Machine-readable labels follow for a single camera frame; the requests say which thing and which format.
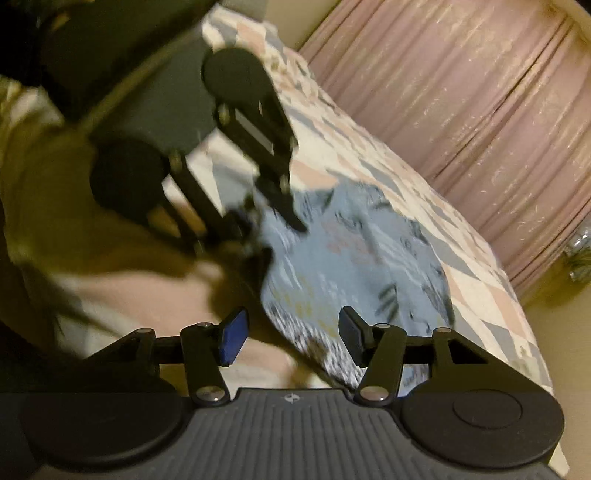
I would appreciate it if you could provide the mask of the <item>blue leopard print garment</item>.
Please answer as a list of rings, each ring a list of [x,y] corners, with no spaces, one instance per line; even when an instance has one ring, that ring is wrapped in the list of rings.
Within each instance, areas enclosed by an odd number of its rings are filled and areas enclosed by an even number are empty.
[[[363,370],[339,337],[339,311],[372,325],[428,337],[453,327],[444,268],[422,226],[396,210],[376,186],[342,181],[297,193],[308,231],[290,228],[254,193],[245,245],[222,261],[215,303],[249,310],[249,341],[235,386],[356,387]]]

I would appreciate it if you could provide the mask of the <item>checkered pink blue quilt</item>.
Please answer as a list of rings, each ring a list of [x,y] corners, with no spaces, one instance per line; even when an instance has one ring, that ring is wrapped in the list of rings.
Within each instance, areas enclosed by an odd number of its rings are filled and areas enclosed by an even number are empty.
[[[58,349],[84,358],[139,327],[175,335],[245,306],[250,336],[225,374],[231,389],[355,386],[363,372],[338,333],[348,305],[412,335],[451,326],[550,389],[505,272],[462,215],[335,105],[272,25],[217,7],[201,33],[214,49],[249,49],[273,79],[297,134],[291,178],[308,233],[256,197],[246,252],[183,255],[100,208],[89,141],[43,91],[3,79],[3,235]]]

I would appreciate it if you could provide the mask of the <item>silver puffer jacket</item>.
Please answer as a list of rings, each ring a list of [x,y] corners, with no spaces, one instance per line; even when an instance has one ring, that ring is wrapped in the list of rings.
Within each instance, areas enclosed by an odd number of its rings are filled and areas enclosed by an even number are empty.
[[[573,282],[589,283],[591,275],[590,226],[582,226],[565,247],[566,264]]]

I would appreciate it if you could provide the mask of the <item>pink curtain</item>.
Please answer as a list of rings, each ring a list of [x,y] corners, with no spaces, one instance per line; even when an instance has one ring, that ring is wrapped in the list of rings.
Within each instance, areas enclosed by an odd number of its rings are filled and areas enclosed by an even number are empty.
[[[491,245],[518,292],[590,211],[590,42],[550,1],[343,1],[318,83]]]

